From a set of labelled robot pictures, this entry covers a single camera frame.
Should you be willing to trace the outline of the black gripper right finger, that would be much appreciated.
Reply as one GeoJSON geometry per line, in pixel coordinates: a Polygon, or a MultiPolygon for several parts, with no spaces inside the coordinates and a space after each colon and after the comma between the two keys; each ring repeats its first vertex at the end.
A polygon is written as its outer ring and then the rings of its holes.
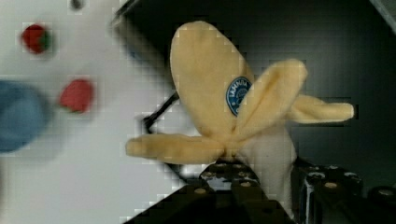
{"type": "Polygon", "coordinates": [[[395,188],[363,191],[359,175],[296,159],[292,171],[297,224],[396,224],[395,188]]]}

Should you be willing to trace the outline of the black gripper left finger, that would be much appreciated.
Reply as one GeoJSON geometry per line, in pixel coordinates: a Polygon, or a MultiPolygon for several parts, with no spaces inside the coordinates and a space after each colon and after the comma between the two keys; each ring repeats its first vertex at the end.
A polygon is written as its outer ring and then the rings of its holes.
{"type": "Polygon", "coordinates": [[[199,176],[122,224],[294,224],[269,199],[252,169],[217,161],[199,176]]]}

